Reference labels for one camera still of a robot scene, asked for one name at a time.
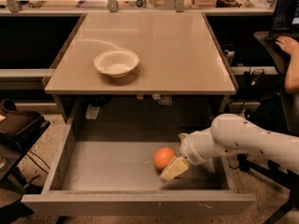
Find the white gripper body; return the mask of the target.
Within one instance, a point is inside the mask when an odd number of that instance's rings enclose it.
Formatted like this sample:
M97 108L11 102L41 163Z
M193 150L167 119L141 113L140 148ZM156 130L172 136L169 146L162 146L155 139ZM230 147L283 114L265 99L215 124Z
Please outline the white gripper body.
M199 165L218 156L209 128L193 133L181 133L178 137L179 153L191 165Z

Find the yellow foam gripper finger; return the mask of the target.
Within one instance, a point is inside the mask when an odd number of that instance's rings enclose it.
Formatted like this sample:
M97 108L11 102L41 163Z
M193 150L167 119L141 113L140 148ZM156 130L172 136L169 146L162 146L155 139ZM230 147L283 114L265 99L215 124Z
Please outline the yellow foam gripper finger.
M185 173L189 168L188 162L183 157L174 157L159 175L159 179L168 182Z

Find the person's forearm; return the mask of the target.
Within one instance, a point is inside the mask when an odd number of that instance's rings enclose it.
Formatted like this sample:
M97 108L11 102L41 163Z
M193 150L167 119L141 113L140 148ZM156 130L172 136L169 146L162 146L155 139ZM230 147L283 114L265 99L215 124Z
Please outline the person's forearm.
M287 93L299 92L299 52L291 54L289 67L285 76L285 90Z

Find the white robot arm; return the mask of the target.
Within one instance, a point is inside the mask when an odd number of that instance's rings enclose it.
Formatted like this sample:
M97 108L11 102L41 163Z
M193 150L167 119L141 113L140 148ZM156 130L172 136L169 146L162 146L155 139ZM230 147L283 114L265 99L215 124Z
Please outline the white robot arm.
M181 133L179 156L162 170L159 178L170 181L185 173L190 165L227 157L242 151L260 150L269 160L299 174L299 138L267 131L235 114L222 114L203 131Z

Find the person's hand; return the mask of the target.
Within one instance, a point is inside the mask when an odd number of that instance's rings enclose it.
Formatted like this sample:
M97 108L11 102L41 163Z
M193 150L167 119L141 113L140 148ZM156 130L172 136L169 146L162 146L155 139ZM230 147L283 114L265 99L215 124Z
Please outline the person's hand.
M288 36L279 36L276 44L287 54L293 55L299 50L299 42Z

